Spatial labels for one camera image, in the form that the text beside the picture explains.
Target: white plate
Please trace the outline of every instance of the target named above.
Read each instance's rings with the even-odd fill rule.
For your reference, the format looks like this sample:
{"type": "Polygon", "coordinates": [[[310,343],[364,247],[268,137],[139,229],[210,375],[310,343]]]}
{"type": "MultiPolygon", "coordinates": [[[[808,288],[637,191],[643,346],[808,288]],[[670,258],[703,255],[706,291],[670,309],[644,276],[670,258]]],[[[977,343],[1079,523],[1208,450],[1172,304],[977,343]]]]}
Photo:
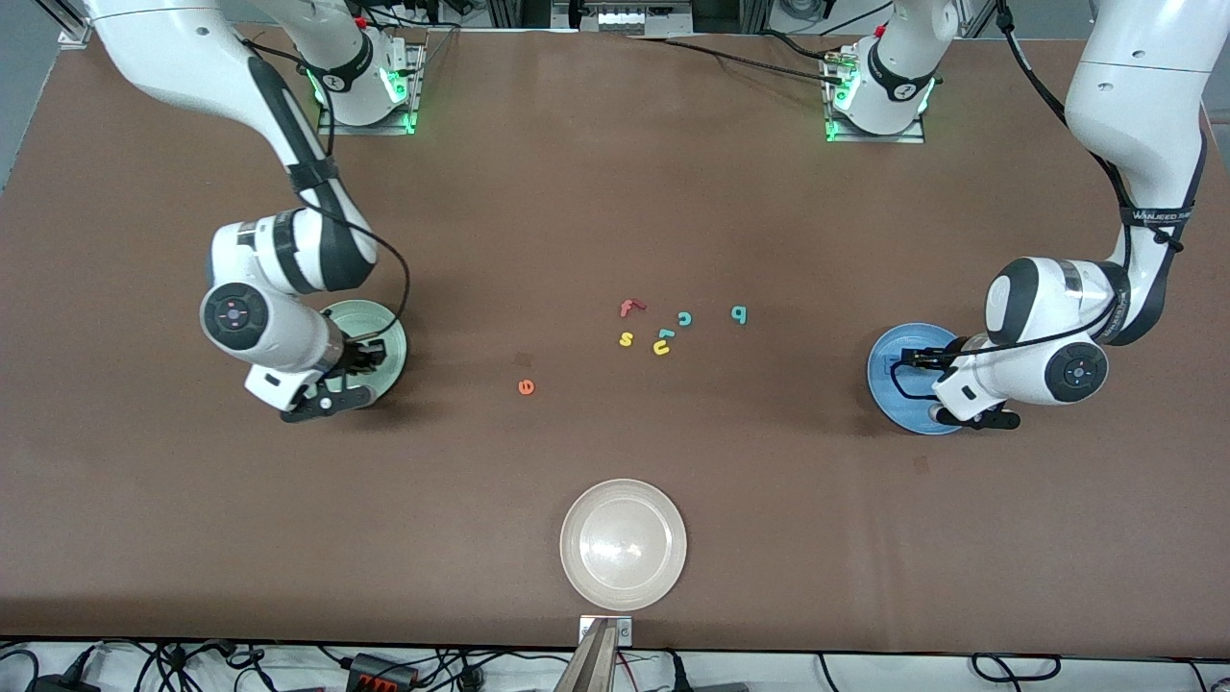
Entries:
{"type": "Polygon", "coordinates": [[[608,481],[585,490],[560,530],[568,581],[609,611],[643,608],[679,580],[688,535],[670,498],[640,481],[608,481]]]}

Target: electrical cable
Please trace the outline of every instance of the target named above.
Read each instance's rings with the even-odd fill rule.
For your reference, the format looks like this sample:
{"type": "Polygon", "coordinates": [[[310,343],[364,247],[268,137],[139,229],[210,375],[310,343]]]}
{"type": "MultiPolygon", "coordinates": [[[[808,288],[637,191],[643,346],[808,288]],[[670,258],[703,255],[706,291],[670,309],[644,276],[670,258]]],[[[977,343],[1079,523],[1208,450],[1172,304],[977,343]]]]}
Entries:
{"type": "MultiPolygon", "coordinates": [[[[296,65],[301,66],[305,70],[310,70],[311,69],[311,66],[308,65],[308,63],[305,60],[303,60],[301,58],[299,58],[298,55],[292,55],[290,53],[285,53],[285,52],[278,50],[276,48],[268,48],[266,45],[261,45],[258,43],[255,43],[255,42],[247,41],[247,39],[245,39],[242,43],[244,43],[244,45],[247,45],[248,48],[252,48],[255,50],[263,50],[266,53],[269,53],[271,55],[278,55],[279,58],[285,58],[288,60],[292,60],[296,65]]],[[[323,85],[323,82],[321,82],[320,80],[316,80],[316,82],[321,85],[321,90],[325,92],[326,108],[328,111],[328,146],[326,147],[325,155],[326,156],[332,156],[332,151],[333,151],[333,129],[335,129],[335,125],[337,123],[337,118],[333,114],[335,113],[335,111],[333,111],[333,98],[332,98],[332,95],[330,93],[328,87],[326,87],[323,85]]],[[[384,332],[389,331],[390,328],[392,328],[394,324],[396,324],[397,321],[401,318],[401,315],[406,311],[406,302],[410,301],[410,283],[411,283],[410,281],[410,262],[407,262],[406,257],[402,256],[402,253],[396,247],[394,247],[391,242],[389,242],[384,237],[380,237],[375,232],[371,232],[370,230],[368,230],[368,229],[365,229],[365,227],[363,227],[363,226],[360,226],[358,224],[354,224],[354,222],[352,222],[351,220],[348,220],[346,218],[342,218],[342,216],[339,216],[337,214],[333,214],[332,211],[327,211],[327,210],[322,209],[321,206],[319,206],[316,204],[312,204],[311,202],[309,202],[304,197],[303,192],[296,192],[295,195],[299,197],[299,200],[305,206],[308,206],[309,209],[316,211],[317,214],[320,214],[320,215],[322,215],[322,216],[325,216],[327,219],[331,219],[335,222],[339,222],[339,224],[349,227],[351,230],[358,231],[358,232],[360,232],[360,234],[370,237],[371,240],[376,241],[385,250],[389,250],[389,252],[394,257],[397,258],[397,262],[401,263],[401,272],[402,272],[402,279],[403,279],[402,289],[401,289],[401,300],[397,302],[397,309],[394,310],[392,318],[390,318],[383,327],[380,327],[376,331],[373,331],[373,332],[369,332],[369,333],[363,333],[363,334],[359,334],[359,336],[352,336],[352,337],[347,338],[347,340],[349,343],[354,343],[354,342],[358,342],[358,340],[367,340],[369,338],[375,338],[376,336],[380,336],[381,333],[384,333],[384,332]]]]}
{"type": "Polygon", "coordinates": [[[1042,659],[1046,661],[1050,661],[1052,664],[1054,664],[1054,666],[1047,672],[1039,675],[1016,675],[1012,671],[1012,669],[1009,667],[1009,665],[1004,661],[1004,659],[1000,658],[999,654],[974,654],[969,656],[969,664],[973,666],[974,674],[978,675],[978,677],[985,680],[986,682],[994,682],[994,683],[1011,682],[1014,692],[1021,692],[1022,682],[1046,682],[1059,675],[1059,670],[1063,667],[1060,658],[1054,655],[1049,656],[1014,656],[1011,654],[1005,654],[1005,655],[1016,659],[1042,659]],[[998,665],[1000,670],[1004,671],[1004,675],[1001,676],[991,675],[983,671],[983,669],[978,665],[978,661],[982,659],[990,659],[995,661],[995,665],[998,665]]]}
{"type": "Polygon", "coordinates": [[[91,644],[89,649],[77,654],[77,658],[73,659],[69,667],[60,674],[60,682],[74,687],[81,682],[81,677],[85,676],[85,666],[90,663],[90,654],[92,654],[96,649],[98,649],[98,644],[91,644]]]}
{"type": "Polygon", "coordinates": [[[766,28],[766,29],[764,29],[764,31],[760,32],[760,36],[771,36],[771,37],[776,38],[777,41],[781,41],[782,43],[786,44],[787,48],[790,48],[791,50],[798,53],[800,55],[802,55],[804,58],[811,58],[813,60],[823,60],[824,59],[824,53],[823,52],[817,53],[815,50],[808,50],[807,48],[803,48],[798,43],[795,43],[793,38],[791,38],[790,36],[786,36],[785,33],[782,33],[780,31],[776,31],[776,29],[772,29],[772,28],[766,28]]]}
{"type": "Polygon", "coordinates": [[[277,48],[269,48],[268,45],[261,45],[260,43],[256,43],[253,41],[248,41],[246,38],[244,41],[240,41],[240,43],[242,43],[244,45],[248,47],[252,50],[261,50],[262,53],[268,53],[271,55],[277,55],[279,58],[285,58],[285,59],[290,60],[292,63],[294,63],[295,65],[298,65],[299,69],[301,69],[305,73],[308,73],[309,76],[311,76],[312,80],[316,82],[316,85],[320,86],[321,93],[325,95],[325,109],[326,109],[326,112],[328,112],[328,139],[327,139],[327,143],[325,145],[325,155],[326,156],[332,156],[333,155],[333,135],[335,135],[335,129],[336,129],[336,123],[337,123],[337,118],[333,114],[333,113],[336,113],[336,111],[333,111],[333,90],[330,88],[323,81],[321,81],[321,79],[316,76],[316,73],[312,69],[312,66],[308,64],[308,60],[304,60],[299,55],[294,55],[294,54],[287,53],[284,50],[278,50],[277,48]]]}
{"type": "Polygon", "coordinates": [[[341,656],[335,656],[333,654],[330,654],[330,653],[328,653],[328,649],[326,649],[326,648],[323,648],[323,647],[320,647],[320,645],[317,645],[317,647],[316,647],[316,649],[319,649],[321,654],[325,654],[325,656],[326,656],[326,658],[327,658],[328,660],[333,661],[333,663],[335,663],[335,664],[337,664],[337,665],[342,665],[342,659],[341,659],[341,656]]]}
{"type": "Polygon", "coordinates": [[[363,10],[367,10],[368,14],[375,12],[375,14],[380,15],[381,17],[386,17],[386,18],[390,18],[390,20],[397,22],[397,26],[407,26],[407,25],[408,26],[446,26],[446,27],[453,27],[453,28],[461,28],[461,25],[459,25],[458,22],[421,22],[418,20],[407,20],[406,17],[400,17],[400,16],[392,14],[392,12],[386,12],[384,10],[378,10],[378,9],[373,7],[369,2],[364,2],[363,0],[354,0],[354,4],[358,5],[363,10]]]}
{"type": "MultiPolygon", "coordinates": [[[[893,387],[897,388],[897,393],[911,402],[938,402],[940,398],[936,397],[935,395],[910,395],[909,392],[905,392],[905,390],[902,387],[902,383],[897,380],[897,369],[904,365],[907,365],[905,361],[897,361],[895,364],[888,366],[888,380],[893,381],[893,387]]],[[[824,661],[823,654],[820,655],[820,661],[822,663],[824,661]]]]}
{"type": "Polygon", "coordinates": [[[833,682],[833,674],[829,672],[829,664],[824,660],[824,651],[817,651],[815,655],[820,659],[820,671],[824,672],[824,682],[829,685],[831,692],[840,692],[835,682],[833,682]]]}
{"type": "Polygon", "coordinates": [[[153,651],[149,651],[149,656],[145,659],[145,664],[141,665],[141,671],[137,674],[137,685],[133,685],[133,692],[140,692],[141,683],[145,682],[145,674],[149,672],[150,666],[154,665],[154,660],[160,655],[161,651],[162,651],[161,644],[155,647],[153,651]]]}
{"type": "MultiPolygon", "coordinates": [[[[416,666],[416,665],[424,664],[424,663],[432,661],[432,660],[438,661],[439,665],[437,666],[437,669],[434,671],[432,671],[430,675],[428,675],[428,676],[418,680],[417,685],[419,687],[427,687],[427,686],[432,685],[433,682],[435,682],[437,678],[439,678],[440,672],[446,671],[448,672],[448,678],[446,680],[444,680],[443,682],[440,682],[440,683],[435,685],[434,687],[430,687],[429,690],[427,690],[427,692],[437,692],[439,690],[443,690],[444,687],[450,687],[451,685],[454,685],[456,681],[459,681],[466,674],[469,674],[471,671],[475,671],[475,670],[478,670],[478,669],[483,667],[485,665],[490,664],[491,661],[493,661],[496,659],[499,659],[502,656],[512,656],[512,658],[515,658],[515,659],[524,659],[524,660],[555,660],[555,661],[560,661],[562,664],[568,664],[569,663],[569,659],[566,659],[563,656],[556,656],[556,655],[552,655],[552,654],[522,654],[522,653],[518,653],[518,651],[490,651],[490,650],[474,650],[474,649],[466,650],[466,651],[462,651],[462,650],[459,649],[455,654],[449,654],[449,650],[445,649],[443,651],[443,656],[438,651],[437,655],[428,656],[428,658],[424,658],[424,659],[418,659],[418,660],[415,660],[415,661],[406,661],[406,663],[401,663],[401,664],[394,664],[394,665],[391,665],[391,666],[389,666],[389,667],[386,667],[386,669],[384,669],[384,670],[374,674],[370,677],[370,680],[368,681],[367,685],[360,685],[353,692],[365,692],[365,691],[370,690],[375,685],[375,680],[376,678],[384,677],[386,674],[389,674],[391,671],[395,671],[395,670],[401,669],[401,667],[416,666]],[[481,654],[490,654],[490,655],[486,656],[486,658],[483,658],[483,659],[481,659],[477,663],[474,663],[474,664],[464,663],[462,667],[461,667],[461,671],[458,672],[458,674],[453,674],[451,666],[454,664],[456,664],[458,661],[464,661],[466,655],[481,655],[481,654]]],[[[635,663],[641,663],[641,661],[651,661],[651,660],[654,660],[654,658],[624,656],[624,660],[626,660],[629,664],[635,664],[635,663]]],[[[686,690],[680,690],[680,692],[691,692],[691,687],[688,687],[686,690]]]]}
{"type": "Polygon", "coordinates": [[[1209,692],[1209,688],[1204,686],[1204,676],[1200,675],[1200,669],[1196,666],[1196,661],[1188,659],[1187,665],[1192,666],[1192,672],[1196,674],[1196,681],[1200,683],[1200,692],[1209,692]]]}
{"type": "Polygon", "coordinates": [[[619,663],[624,666],[624,672],[627,674],[627,681],[632,683],[632,692],[641,692],[641,688],[636,686],[636,676],[632,675],[632,666],[627,665],[627,659],[624,658],[624,653],[615,651],[615,655],[619,656],[619,663]]]}
{"type": "Polygon", "coordinates": [[[30,667],[33,669],[33,674],[30,676],[30,685],[27,685],[26,688],[28,690],[33,687],[34,681],[38,680],[39,675],[38,656],[34,655],[32,651],[27,651],[25,649],[15,649],[12,651],[6,651],[4,654],[0,654],[0,661],[5,659],[11,659],[14,656],[25,656],[26,659],[30,659],[30,667]]]}
{"type": "Polygon", "coordinates": [[[705,53],[707,55],[713,55],[715,58],[722,58],[727,60],[733,60],[736,63],[743,63],[744,65],[752,65],[753,68],[760,68],[763,70],[769,70],[774,73],[800,76],[803,79],[811,79],[814,81],[823,81],[827,84],[841,84],[841,80],[836,76],[819,75],[814,73],[804,73],[802,70],[796,70],[791,68],[784,68],[781,65],[774,65],[770,63],[761,63],[759,60],[753,60],[750,58],[744,58],[742,55],[732,55],[731,53],[723,53],[721,50],[713,50],[712,48],[705,48],[702,45],[695,45],[692,43],[680,43],[669,38],[649,38],[647,41],[653,41],[656,43],[662,43],[663,45],[676,45],[679,48],[686,48],[689,50],[696,50],[699,53],[705,53]]]}
{"type": "MultiPolygon", "coordinates": [[[[1039,336],[1037,338],[1027,338],[1025,340],[1015,340],[1012,343],[1001,343],[1001,344],[998,344],[998,345],[986,345],[986,348],[984,348],[984,349],[974,349],[973,352],[954,352],[952,354],[940,354],[940,355],[936,355],[936,356],[924,358],[921,360],[922,361],[929,361],[929,363],[935,363],[935,364],[940,364],[940,363],[948,363],[948,364],[951,364],[952,361],[956,361],[957,359],[959,359],[962,356],[982,356],[984,354],[995,354],[995,353],[999,353],[999,352],[1011,352],[1012,349],[1025,349],[1026,345],[1037,345],[1039,343],[1047,343],[1048,340],[1057,340],[1059,338],[1068,338],[1069,336],[1075,336],[1075,334],[1077,334],[1077,333],[1080,333],[1082,331],[1089,331],[1089,329],[1093,328],[1095,326],[1097,326],[1097,323],[1101,322],[1103,318],[1111,316],[1111,312],[1114,310],[1116,306],[1118,306],[1118,304],[1119,304],[1119,296],[1118,296],[1118,294],[1116,294],[1111,299],[1111,301],[1107,302],[1106,309],[1103,309],[1101,313],[1098,313],[1096,317],[1093,317],[1092,321],[1090,321],[1089,323],[1077,326],[1075,328],[1069,328],[1068,331],[1060,331],[1059,333],[1052,333],[1049,336],[1039,336]]],[[[897,369],[902,368],[904,365],[908,365],[908,364],[905,361],[897,361],[895,364],[893,364],[892,366],[888,368],[888,379],[893,382],[893,387],[897,388],[897,392],[902,397],[904,397],[905,399],[910,399],[910,401],[914,401],[914,402],[938,402],[940,398],[936,397],[935,395],[910,395],[910,393],[905,392],[904,388],[902,388],[902,383],[897,380],[897,369]]],[[[918,368],[918,366],[915,366],[913,364],[909,364],[909,365],[911,368],[918,368]]]]}
{"type": "Polygon", "coordinates": [[[226,658],[226,665],[239,670],[239,674],[235,676],[234,692],[239,692],[240,682],[244,680],[244,676],[248,672],[255,672],[256,676],[261,678],[261,682],[264,685],[266,690],[268,690],[269,692],[280,692],[278,687],[273,683],[273,678],[269,677],[269,674],[264,672],[264,669],[261,667],[261,659],[264,658],[264,649],[257,649],[251,644],[248,644],[247,651],[244,653],[246,659],[236,659],[236,656],[239,655],[240,655],[239,653],[235,653],[226,658]]]}
{"type": "Polygon", "coordinates": [[[679,658],[679,654],[674,649],[667,649],[670,654],[670,663],[675,666],[675,686],[672,688],[673,692],[692,692],[691,682],[688,682],[688,670],[684,667],[684,660],[679,658]]]}
{"type": "MultiPolygon", "coordinates": [[[[1017,66],[1021,68],[1025,77],[1030,81],[1030,85],[1033,86],[1033,90],[1038,93],[1038,96],[1042,97],[1042,101],[1047,104],[1047,107],[1050,108],[1050,112],[1054,113],[1055,117],[1059,118],[1059,122],[1066,128],[1068,116],[1063,101],[1060,101],[1059,97],[1055,96],[1041,79],[1038,79],[1038,75],[1033,71],[1033,65],[1030,64],[1030,60],[1025,57],[1025,50],[1021,49],[1021,43],[1016,39],[1016,26],[1012,20],[1012,10],[1007,6],[1007,0],[995,0],[995,26],[999,27],[1004,38],[1007,41],[1007,47],[1012,53],[1012,59],[1016,60],[1017,66]]],[[[1114,197],[1118,200],[1119,206],[1135,206],[1128,194],[1127,186],[1123,182],[1123,175],[1119,172],[1118,166],[1092,151],[1090,151],[1089,155],[1097,161],[1098,167],[1102,168],[1107,179],[1111,181],[1111,187],[1114,188],[1114,197]]],[[[1175,252],[1183,251],[1183,243],[1171,237],[1170,234],[1162,231],[1160,227],[1150,227],[1150,230],[1154,234],[1154,240],[1159,243],[1165,242],[1175,252]]],[[[1123,232],[1128,232],[1127,225],[1124,225],[1123,232]]]]}

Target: metal mounting plate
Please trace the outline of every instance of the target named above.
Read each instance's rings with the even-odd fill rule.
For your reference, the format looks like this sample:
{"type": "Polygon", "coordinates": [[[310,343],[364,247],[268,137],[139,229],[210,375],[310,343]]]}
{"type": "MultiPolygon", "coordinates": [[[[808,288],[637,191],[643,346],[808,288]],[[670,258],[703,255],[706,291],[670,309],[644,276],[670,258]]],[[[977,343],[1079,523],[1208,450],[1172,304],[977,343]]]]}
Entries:
{"type": "Polygon", "coordinates": [[[613,619],[616,621],[615,624],[619,627],[619,648],[627,649],[632,647],[632,618],[629,616],[582,616],[581,626],[577,631],[577,640],[585,638],[585,633],[589,632],[589,627],[594,624],[597,619],[613,619]]]}

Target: black band on robot arm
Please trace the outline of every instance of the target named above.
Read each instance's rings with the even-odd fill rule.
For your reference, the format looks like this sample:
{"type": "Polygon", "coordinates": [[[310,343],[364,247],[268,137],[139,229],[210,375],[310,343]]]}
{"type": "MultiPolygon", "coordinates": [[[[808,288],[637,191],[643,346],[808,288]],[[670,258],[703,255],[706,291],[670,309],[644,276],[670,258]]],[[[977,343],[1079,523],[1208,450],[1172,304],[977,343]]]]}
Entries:
{"type": "MultiPolygon", "coordinates": [[[[290,93],[290,87],[287,86],[282,75],[278,74],[278,70],[273,69],[273,65],[257,55],[252,55],[248,59],[248,69],[252,73],[252,80],[261,91],[261,96],[269,107],[269,113],[285,135],[296,162],[299,165],[327,166],[327,163],[320,163],[320,161],[327,159],[316,157],[315,149],[312,149],[308,134],[300,127],[300,119],[295,117],[295,112],[288,101],[294,98],[294,96],[290,93]]],[[[303,172],[308,168],[296,170],[303,172]]],[[[333,172],[333,177],[336,178],[336,170],[333,172]]],[[[368,262],[363,252],[359,251],[359,246],[354,241],[354,235],[351,232],[349,226],[337,222],[336,219],[346,216],[346,210],[333,192],[332,184],[319,184],[312,187],[312,191],[316,194],[320,208],[328,211],[328,214],[322,214],[320,234],[320,269],[325,279],[325,289],[342,290],[357,288],[367,280],[374,264],[368,262]]]]}

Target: light green plate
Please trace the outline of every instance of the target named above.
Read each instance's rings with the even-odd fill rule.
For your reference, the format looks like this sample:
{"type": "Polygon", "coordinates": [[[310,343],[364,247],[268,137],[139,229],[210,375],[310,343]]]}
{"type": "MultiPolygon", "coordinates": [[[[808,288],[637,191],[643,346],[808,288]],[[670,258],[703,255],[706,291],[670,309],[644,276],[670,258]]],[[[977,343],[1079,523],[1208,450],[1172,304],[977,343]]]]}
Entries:
{"type": "MultiPolygon", "coordinates": [[[[338,328],[351,336],[376,331],[392,318],[392,310],[371,300],[342,300],[328,306],[332,310],[328,318],[337,323],[338,328]]],[[[401,322],[389,327],[389,331],[376,336],[385,342],[385,361],[376,368],[375,372],[352,375],[346,379],[349,387],[367,385],[376,393],[376,399],[384,397],[392,390],[394,383],[401,377],[402,369],[406,368],[406,355],[410,353],[406,329],[401,322]]],[[[325,381],[325,387],[330,392],[342,391],[342,379],[335,377],[325,381]]]]}

